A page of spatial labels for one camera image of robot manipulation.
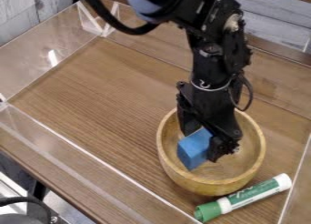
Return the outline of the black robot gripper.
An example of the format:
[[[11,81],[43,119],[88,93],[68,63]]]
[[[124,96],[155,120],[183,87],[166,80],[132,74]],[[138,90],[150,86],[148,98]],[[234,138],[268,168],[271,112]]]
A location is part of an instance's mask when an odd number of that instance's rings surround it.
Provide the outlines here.
[[[236,122],[235,106],[227,91],[203,91],[191,83],[179,81],[178,118],[180,130],[187,137],[204,127],[214,137],[210,139],[207,160],[236,152],[243,133]]]

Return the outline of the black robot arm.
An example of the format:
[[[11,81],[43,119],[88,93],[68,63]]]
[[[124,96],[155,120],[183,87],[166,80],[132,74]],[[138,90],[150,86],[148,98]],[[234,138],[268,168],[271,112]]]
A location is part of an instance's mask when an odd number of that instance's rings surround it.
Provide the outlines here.
[[[131,27],[113,16],[101,0],[85,0],[100,18],[120,32],[140,36],[166,23],[184,30],[194,55],[190,80],[176,85],[178,118],[186,136],[199,128],[211,133],[206,159],[215,162],[239,147],[236,121],[242,89],[251,84],[244,68],[251,50],[238,0],[128,0],[144,25]]]

